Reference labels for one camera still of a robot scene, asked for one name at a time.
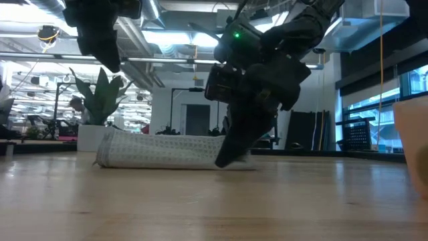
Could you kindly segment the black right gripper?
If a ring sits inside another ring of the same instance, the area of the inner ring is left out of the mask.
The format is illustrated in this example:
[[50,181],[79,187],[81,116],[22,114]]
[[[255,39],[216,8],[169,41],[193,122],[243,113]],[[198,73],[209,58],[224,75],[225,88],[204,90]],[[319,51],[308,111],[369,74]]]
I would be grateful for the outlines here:
[[[244,156],[268,133],[278,113],[275,105],[290,110],[299,97],[300,83],[311,74],[304,63],[279,46],[263,52],[262,32],[246,18],[236,15],[226,22],[214,50],[219,63],[213,66],[213,99],[229,104],[229,127],[215,160],[218,167]],[[254,102],[236,102],[251,98]]]

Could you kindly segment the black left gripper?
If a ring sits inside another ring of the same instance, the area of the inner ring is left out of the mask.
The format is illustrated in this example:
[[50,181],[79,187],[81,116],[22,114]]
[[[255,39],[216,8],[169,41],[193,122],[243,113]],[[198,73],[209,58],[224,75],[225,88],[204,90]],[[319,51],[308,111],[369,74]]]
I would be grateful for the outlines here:
[[66,1],[62,13],[66,23],[78,30],[81,54],[95,57],[113,73],[119,72],[117,31],[112,29],[118,18],[117,7],[108,0],[75,0]]

